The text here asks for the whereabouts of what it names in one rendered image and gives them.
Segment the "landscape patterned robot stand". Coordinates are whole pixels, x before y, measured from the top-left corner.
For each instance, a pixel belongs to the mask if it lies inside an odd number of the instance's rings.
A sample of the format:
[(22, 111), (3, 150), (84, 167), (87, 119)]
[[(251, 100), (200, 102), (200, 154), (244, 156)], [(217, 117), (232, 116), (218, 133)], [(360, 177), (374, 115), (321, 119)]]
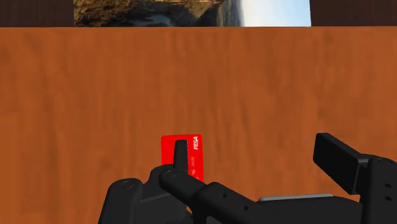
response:
[(310, 0), (73, 0), (77, 27), (310, 27)]

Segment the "red plastic card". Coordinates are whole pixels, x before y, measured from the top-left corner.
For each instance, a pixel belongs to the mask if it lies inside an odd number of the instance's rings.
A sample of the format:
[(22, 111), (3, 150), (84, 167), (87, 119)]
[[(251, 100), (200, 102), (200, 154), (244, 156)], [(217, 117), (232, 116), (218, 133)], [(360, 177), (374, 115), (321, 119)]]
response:
[(204, 181), (202, 136), (200, 134), (168, 135), (161, 137), (162, 165), (173, 163), (174, 145), (177, 140), (187, 140), (188, 173)]

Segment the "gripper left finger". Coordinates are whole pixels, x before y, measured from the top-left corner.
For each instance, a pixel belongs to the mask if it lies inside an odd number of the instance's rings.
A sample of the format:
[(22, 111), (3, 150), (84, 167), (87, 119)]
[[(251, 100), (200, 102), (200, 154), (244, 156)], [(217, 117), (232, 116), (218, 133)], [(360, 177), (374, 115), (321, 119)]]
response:
[(190, 176), (188, 142), (177, 140), (171, 165), (149, 180), (120, 179), (107, 191), (98, 224), (258, 224), (258, 203)]

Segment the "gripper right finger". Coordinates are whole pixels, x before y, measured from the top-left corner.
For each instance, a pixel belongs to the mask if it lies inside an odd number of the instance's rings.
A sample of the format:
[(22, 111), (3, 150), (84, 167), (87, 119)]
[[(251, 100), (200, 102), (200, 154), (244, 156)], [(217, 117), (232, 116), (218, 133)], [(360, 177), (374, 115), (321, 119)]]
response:
[(359, 195), (361, 224), (397, 223), (397, 162), (362, 154), (329, 133), (316, 134), (314, 163), (350, 195)]

